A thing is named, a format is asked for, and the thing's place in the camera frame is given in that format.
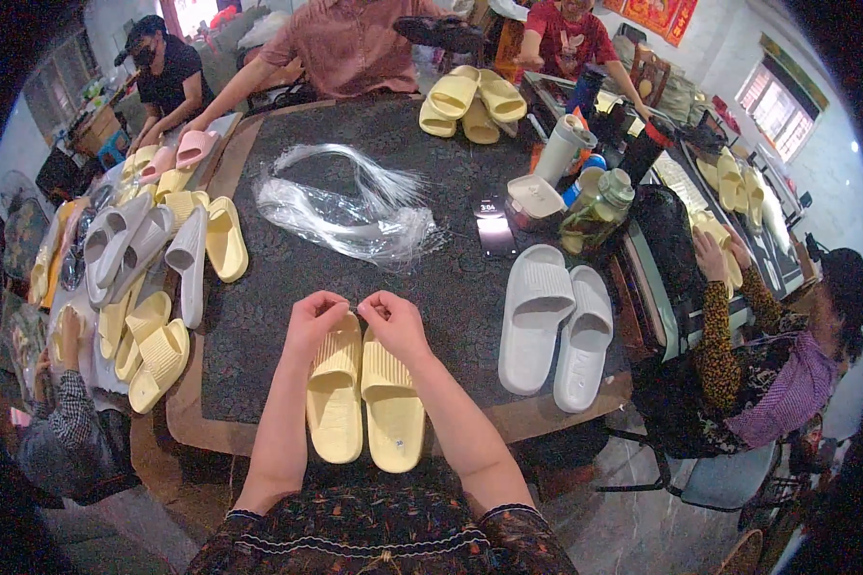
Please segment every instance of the red shirt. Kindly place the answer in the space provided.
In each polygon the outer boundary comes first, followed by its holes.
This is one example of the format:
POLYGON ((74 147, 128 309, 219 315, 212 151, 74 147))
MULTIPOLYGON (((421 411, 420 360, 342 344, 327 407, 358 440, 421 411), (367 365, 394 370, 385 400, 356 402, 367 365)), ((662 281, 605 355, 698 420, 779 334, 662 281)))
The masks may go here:
POLYGON ((534 30, 540 34, 540 57, 544 59, 544 74, 576 79, 586 63, 605 63, 619 60, 614 45, 610 43, 607 28, 591 13, 585 13, 582 20, 569 22, 562 17, 557 3, 553 0, 542 0, 531 7, 527 13, 525 30, 534 30), (577 48, 563 54, 561 32, 566 30, 570 44, 577 43, 579 36, 584 36, 577 48), (560 62, 565 61, 565 70, 560 62))

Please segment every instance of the purple cloth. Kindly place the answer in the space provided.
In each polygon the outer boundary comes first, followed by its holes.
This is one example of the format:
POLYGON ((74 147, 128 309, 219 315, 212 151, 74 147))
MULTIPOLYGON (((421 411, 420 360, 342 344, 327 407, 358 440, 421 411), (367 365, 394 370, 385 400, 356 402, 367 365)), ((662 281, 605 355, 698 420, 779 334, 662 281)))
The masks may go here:
POLYGON ((768 393, 752 408, 725 420, 726 426, 752 449, 798 430, 825 407, 838 373, 838 365, 826 356, 808 331, 759 339, 748 345, 794 338, 790 360, 770 386, 768 393))

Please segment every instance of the pink slipper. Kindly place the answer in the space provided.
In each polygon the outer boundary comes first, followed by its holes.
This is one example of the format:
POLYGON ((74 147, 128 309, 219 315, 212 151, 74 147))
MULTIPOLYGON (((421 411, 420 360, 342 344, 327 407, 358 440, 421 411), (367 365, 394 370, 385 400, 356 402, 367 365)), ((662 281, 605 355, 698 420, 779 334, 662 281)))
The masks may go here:
POLYGON ((163 175, 175 167, 175 146, 162 145, 153 159, 140 171, 140 185, 155 184, 163 175))
POLYGON ((210 132, 187 132, 182 137, 179 153, 175 156, 175 167, 188 167, 197 164, 210 153, 214 143, 221 135, 213 130, 210 132))

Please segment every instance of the black shirt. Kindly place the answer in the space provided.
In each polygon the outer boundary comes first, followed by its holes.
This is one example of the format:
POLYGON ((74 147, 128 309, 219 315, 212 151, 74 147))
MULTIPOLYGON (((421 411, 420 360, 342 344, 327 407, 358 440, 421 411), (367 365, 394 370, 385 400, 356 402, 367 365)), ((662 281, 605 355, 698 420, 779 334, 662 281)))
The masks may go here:
MULTIPOLYGON (((197 72, 201 72, 201 56, 191 46, 185 45, 171 34, 163 37, 166 41, 166 54, 163 59, 163 71, 160 75, 151 74, 149 69, 143 69, 138 76, 138 91, 140 101, 145 104, 155 104, 168 116, 186 101, 186 92, 182 83, 197 72)), ((214 100, 214 94, 208 87, 208 81, 201 72, 201 108, 198 108, 186 120, 192 120, 214 100)))

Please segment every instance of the glass jar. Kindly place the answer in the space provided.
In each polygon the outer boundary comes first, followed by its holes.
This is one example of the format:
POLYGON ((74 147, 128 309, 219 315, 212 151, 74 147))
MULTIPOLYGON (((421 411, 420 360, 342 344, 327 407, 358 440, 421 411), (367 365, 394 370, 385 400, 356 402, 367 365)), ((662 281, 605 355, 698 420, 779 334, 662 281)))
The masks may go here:
POLYGON ((560 226, 562 246, 573 255, 594 252, 627 219, 635 192, 630 176, 619 168, 601 175, 598 194, 560 226))

